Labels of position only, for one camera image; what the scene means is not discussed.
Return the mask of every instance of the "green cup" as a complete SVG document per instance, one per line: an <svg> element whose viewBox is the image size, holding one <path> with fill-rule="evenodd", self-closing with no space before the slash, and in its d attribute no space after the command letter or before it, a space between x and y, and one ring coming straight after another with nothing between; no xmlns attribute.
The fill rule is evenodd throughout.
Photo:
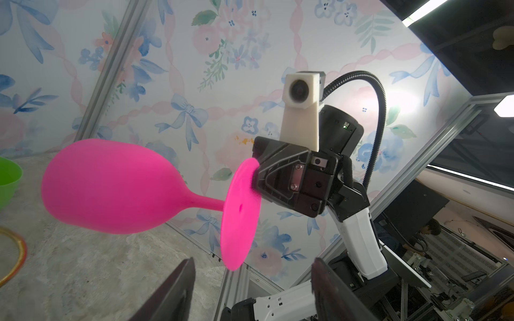
<svg viewBox="0 0 514 321"><path fill-rule="evenodd" d="M0 157L0 210L11 201L22 175L23 170L18 164Z"/></svg>

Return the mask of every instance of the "light fixture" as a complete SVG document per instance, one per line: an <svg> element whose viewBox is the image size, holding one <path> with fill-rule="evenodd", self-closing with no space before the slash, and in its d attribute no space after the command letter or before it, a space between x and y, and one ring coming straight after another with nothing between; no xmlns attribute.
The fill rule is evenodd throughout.
<svg viewBox="0 0 514 321"><path fill-rule="evenodd" d="M422 5L419 9L414 11L410 16L405 18L402 22L406 27L409 27L414 22L418 21L419 19L423 18L427 14L429 14L432 10L439 7L443 3L445 3L448 0L430 0L424 5Z"/></svg>
<svg viewBox="0 0 514 321"><path fill-rule="evenodd" d="M492 186L504 188L506 190L514 192L514 188L512 188L510 186L505 186L505 185L498 184L498 183L495 183L495 182L486 181L485 179L481 179L481 178L478 178L478 177L469 176L469 175L462 174L462 173L459 173L459 172L451 171L449 169L442 168L442 167L439 167L439 166L434 166L434 165L428 164L427 167L436 168L436 169L438 169L440 171L443 171L443 172L447 172L447 173L455 174L455 175L458 175L458 176L466 177L466 178L469 178L469 179L472 179L472 180L475 180L475 181L478 181L478 182L486 183L486 184L489 184L489 185L492 185Z"/></svg>
<svg viewBox="0 0 514 321"><path fill-rule="evenodd" d="M514 95L509 95L494 108L500 117L514 117Z"/></svg>

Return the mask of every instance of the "camera lens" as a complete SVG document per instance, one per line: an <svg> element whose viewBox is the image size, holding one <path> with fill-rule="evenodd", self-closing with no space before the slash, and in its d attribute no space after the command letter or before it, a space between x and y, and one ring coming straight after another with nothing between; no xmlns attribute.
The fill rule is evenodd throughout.
<svg viewBox="0 0 514 321"><path fill-rule="evenodd" d="M302 103L307 100L307 97L309 97L309 86L303 80L296 80L291 85L289 93L295 102Z"/></svg>

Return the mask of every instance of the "person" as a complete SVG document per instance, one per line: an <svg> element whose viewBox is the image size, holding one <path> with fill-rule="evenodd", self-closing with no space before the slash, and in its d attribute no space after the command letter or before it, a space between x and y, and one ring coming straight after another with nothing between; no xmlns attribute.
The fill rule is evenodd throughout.
<svg viewBox="0 0 514 321"><path fill-rule="evenodd" d="M412 248L410 245L404 243L403 241L399 241L396 238L394 238L378 222L375 224L375 229L377 231L378 238L385 245L387 245L388 248L390 248L393 252L398 254L399 257L402 257L406 253L406 251L411 251L411 252L417 253L421 256L425 256L424 252L418 251L418 250ZM441 225L435 219L431 218L427 222L427 224L425 224L421 229L419 229L419 232L421 234L425 234L425 235L428 235L428 234L439 235L439 234L441 234ZM414 237L411 237L409 239L409 243L416 244L416 239Z"/></svg>

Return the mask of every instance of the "gray floor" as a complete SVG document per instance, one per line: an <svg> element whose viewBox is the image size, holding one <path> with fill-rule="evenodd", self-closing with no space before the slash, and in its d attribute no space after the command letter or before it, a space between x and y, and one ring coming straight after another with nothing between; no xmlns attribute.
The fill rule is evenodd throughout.
<svg viewBox="0 0 514 321"><path fill-rule="evenodd" d="M0 320L127 320L185 258L196 283L189 320L211 320L225 268L167 225L134 235L109 235L58 222L41 202L52 155L18 159L24 177L0 226L22 235L28 257L0 288ZM17 250L0 237L0 277Z"/></svg>

